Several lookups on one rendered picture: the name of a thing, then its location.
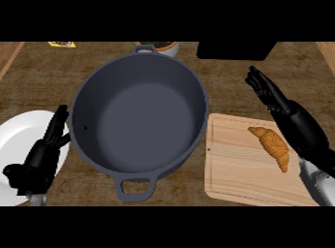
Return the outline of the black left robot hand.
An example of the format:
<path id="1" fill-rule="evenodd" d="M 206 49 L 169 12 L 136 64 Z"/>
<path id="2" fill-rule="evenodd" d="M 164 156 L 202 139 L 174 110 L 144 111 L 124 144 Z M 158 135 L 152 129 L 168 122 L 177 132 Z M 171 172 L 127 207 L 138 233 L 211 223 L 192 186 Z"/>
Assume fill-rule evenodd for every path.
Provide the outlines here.
<path id="1" fill-rule="evenodd" d="M 54 179 L 60 148 L 71 142 L 71 135 L 63 134 L 68 117 L 68 106 L 59 105 L 44 136 L 35 141 L 24 162 L 10 164 L 3 169 L 9 185 L 18 190 L 18 196 L 47 193 Z"/>

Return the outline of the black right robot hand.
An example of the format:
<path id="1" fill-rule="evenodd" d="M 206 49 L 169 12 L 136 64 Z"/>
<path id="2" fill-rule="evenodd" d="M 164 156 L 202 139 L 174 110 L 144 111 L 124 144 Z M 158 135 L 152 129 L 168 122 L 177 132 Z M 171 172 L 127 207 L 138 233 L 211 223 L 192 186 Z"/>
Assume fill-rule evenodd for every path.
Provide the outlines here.
<path id="1" fill-rule="evenodd" d="M 286 98 L 278 87 L 255 66 L 246 83 L 267 107 L 280 133 L 299 157 L 335 178 L 335 150 L 324 131 L 305 108 Z"/>

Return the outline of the golden brown croissant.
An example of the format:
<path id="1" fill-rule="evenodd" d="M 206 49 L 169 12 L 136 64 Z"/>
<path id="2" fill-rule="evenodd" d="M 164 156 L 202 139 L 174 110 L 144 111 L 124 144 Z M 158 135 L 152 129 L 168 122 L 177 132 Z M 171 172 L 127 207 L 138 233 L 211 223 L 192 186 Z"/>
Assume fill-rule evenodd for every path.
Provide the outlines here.
<path id="1" fill-rule="evenodd" d="M 280 170 L 286 172 L 289 165 L 289 148 L 281 137 L 271 129 L 267 129 L 264 127 L 249 127 L 248 131 L 259 139 L 262 149 L 276 160 Z"/>

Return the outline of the pale wooden cutting board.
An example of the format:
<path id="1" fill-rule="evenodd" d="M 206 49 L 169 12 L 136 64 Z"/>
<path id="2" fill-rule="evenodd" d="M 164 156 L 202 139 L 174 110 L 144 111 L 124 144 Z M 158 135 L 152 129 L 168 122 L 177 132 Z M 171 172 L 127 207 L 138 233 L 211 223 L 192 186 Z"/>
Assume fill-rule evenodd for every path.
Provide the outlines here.
<path id="1" fill-rule="evenodd" d="M 212 113 L 206 130 L 205 192 L 220 200 L 261 206 L 317 206 L 299 177 L 299 158 L 289 147 L 289 170 L 280 171 L 249 127 L 277 135 L 273 121 Z"/>

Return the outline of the dark grey oval pot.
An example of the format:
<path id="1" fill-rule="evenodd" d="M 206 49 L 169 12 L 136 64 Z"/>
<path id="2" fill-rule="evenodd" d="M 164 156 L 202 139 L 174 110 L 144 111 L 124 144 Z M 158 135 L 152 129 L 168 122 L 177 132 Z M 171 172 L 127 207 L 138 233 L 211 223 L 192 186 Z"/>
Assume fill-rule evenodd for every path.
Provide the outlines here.
<path id="1" fill-rule="evenodd" d="M 115 181 L 121 201 L 152 197 L 197 146 L 208 115 L 203 83 L 153 46 L 136 46 L 91 73 L 72 99 L 72 146 Z"/>

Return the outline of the grey pot with plant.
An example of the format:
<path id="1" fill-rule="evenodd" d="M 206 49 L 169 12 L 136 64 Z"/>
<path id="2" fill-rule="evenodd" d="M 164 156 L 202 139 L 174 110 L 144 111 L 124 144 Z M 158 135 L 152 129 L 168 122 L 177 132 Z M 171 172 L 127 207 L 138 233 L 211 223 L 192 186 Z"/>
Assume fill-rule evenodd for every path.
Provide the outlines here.
<path id="1" fill-rule="evenodd" d="M 137 46 L 150 45 L 155 47 L 156 52 L 162 55 L 172 57 L 178 52 L 178 42 L 136 42 Z"/>

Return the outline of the white round plate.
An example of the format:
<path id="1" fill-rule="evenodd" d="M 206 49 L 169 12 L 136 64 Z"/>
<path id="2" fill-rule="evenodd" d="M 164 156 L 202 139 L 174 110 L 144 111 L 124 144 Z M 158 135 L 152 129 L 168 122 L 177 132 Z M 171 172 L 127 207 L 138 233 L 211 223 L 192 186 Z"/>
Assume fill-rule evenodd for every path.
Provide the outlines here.
<path id="1" fill-rule="evenodd" d="M 3 169 L 24 162 L 35 141 L 44 136 L 53 114 L 49 110 L 31 110 L 0 125 L 0 206 L 16 206 L 28 202 L 28 196 L 18 196 L 18 190 L 10 187 Z"/>

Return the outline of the black box appliance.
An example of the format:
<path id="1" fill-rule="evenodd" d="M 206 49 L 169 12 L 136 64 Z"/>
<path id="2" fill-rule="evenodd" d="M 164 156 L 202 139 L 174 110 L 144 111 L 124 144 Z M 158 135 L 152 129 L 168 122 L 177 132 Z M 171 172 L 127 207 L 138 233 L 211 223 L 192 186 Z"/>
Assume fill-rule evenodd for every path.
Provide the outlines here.
<path id="1" fill-rule="evenodd" d="M 276 42 L 200 42 L 196 56 L 199 59 L 215 60 L 265 60 Z"/>

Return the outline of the yellow packet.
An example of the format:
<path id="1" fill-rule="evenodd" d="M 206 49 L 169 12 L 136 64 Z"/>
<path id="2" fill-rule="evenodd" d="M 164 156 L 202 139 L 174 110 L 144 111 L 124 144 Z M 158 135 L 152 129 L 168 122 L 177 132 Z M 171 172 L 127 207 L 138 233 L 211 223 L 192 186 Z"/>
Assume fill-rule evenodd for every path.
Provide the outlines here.
<path id="1" fill-rule="evenodd" d="M 69 47 L 69 48 L 75 48 L 74 42 L 47 42 L 47 44 L 50 45 L 50 47 Z"/>

